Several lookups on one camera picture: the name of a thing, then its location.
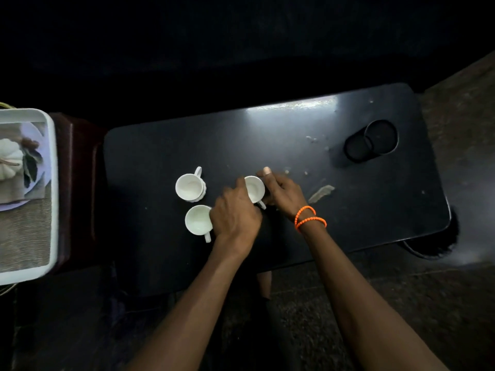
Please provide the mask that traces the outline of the dark red wooden stool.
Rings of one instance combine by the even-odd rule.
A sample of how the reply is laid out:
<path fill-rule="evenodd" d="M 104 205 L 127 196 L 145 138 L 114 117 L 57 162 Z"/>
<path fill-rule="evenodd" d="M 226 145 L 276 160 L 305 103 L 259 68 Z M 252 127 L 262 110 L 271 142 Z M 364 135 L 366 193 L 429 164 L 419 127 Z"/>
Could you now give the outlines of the dark red wooden stool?
<path fill-rule="evenodd" d="M 58 256 L 52 274 L 96 264 L 98 200 L 106 185 L 102 144 L 108 130 L 61 112 L 54 122 L 59 174 Z"/>

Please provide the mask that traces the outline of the person's left forearm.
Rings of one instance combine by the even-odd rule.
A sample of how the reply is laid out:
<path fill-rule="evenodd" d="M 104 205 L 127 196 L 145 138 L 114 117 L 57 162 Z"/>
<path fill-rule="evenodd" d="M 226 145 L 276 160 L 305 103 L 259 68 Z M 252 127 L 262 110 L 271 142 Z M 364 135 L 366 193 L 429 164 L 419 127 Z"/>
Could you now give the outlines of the person's left forearm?
<path fill-rule="evenodd" d="M 230 285 L 254 240 L 218 237 L 189 288 L 126 371 L 197 371 Z"/>

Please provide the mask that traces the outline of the white cup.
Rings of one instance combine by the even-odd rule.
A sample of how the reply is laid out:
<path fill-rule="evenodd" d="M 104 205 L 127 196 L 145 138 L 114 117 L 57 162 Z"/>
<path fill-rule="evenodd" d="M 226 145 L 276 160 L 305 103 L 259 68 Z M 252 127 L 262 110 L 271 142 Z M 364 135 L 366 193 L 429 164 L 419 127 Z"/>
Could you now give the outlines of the white cup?
<path fill-rule="evenodd" d="M 175 184 L 176 194 L 189 203 L 195 203 L 204 198 L 207 185 L 201 177 L 202 168 L 197 167 L 193 174 L 183 174 Z"/>
<path fill-rule="evenodd" d="M 265 185 L 263 181 L 253 175 L 244 178 L 248 196 L 253 204 L 257 204 L 261 209 L 266 210 L 266 205 L 263 202 L 265 196 Z"/>
<path fill-rule="evenodd" d="M 186 213 L 185 225 L 190 233 L 198 236 L 204 236 L 206 243 L 211 242 L 210 232 L 213 225 L 210 219 L 210 211 L 212 207 L 207 205 L 193 206 Z"/>

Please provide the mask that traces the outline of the person's right forearm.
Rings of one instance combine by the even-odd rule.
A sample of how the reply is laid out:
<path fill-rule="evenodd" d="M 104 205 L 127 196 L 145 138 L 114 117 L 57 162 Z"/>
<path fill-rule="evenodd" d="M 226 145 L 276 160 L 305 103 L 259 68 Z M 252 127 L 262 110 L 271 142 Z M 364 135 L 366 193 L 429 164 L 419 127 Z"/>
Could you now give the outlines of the person's right forearm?
<path fill-rule="evenodd" d="M 342 337 L 367 371 L 449 371 L 377 293 L 318 220 L 298 224 Z"/>

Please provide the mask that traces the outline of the person's left hand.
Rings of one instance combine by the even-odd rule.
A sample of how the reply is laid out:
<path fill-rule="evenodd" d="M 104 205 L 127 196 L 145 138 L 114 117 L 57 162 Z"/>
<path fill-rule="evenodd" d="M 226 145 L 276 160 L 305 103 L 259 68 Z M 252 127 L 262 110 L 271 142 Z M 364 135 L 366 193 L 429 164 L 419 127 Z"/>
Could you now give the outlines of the person's left hand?
<path fill-rule="evenodd" d="M 215 241 L 214 256 L 240 265 L 247 258 L 258 236 L 261 210 L 250 200 L 226 200 L 224 191 L 210 211 Z"/>

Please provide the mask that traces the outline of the person's right hand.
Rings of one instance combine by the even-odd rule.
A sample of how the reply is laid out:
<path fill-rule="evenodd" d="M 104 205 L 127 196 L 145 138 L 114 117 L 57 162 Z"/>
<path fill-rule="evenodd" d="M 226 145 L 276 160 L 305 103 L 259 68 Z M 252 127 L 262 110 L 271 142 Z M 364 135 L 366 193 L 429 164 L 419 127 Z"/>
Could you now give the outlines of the person's right hand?
<path fill-rule="evenodd" d="M 298 222 L 314 216 L 313 211 L 307 208 L 300 186 L 285 174 L 274 173 L 269 167 L 265 167 L 257 172 L 257 176 L 266 187 L 262 200 L 266 206 L 275 206 L 291 222 L 294 222 L 303 207 L 305 209 L 299 214 Z"/>

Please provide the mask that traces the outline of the person's leg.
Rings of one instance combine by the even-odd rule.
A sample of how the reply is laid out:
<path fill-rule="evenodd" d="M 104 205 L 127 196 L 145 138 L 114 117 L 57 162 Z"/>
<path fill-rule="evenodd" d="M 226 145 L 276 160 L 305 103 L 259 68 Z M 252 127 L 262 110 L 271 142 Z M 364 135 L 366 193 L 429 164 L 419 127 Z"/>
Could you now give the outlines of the person's leg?
<path fill-rule="evenodd" d="M 256 278 L 261 297 L 269 300 L 272 286 L 272 271 L 259 273 L 256 275 Z"/>

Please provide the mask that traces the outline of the white printed tray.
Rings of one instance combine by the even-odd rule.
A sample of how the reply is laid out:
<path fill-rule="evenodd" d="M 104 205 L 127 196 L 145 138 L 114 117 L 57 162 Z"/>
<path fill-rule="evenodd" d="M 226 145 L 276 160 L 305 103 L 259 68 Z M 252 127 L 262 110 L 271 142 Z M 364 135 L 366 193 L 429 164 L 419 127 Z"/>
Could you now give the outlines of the white printed tray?
<path fill-rule="evenodd" d="M 53 119 L 0 103 L 0 286 L 46 275 L 59 254 Z"/>

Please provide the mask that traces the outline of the black round cup holder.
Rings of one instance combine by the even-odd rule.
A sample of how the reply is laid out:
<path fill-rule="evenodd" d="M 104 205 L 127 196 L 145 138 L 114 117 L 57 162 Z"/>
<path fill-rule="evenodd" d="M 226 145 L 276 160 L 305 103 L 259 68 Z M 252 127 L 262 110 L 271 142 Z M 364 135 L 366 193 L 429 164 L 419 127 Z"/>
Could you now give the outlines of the black round cup holder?
<path fill-rule="evenodd" d="M 399 131 L 388 120 L 375 120 L 349 136 L 344 155 L 353 163 L 363 163 L 392 153 L 399 144 Z"/>

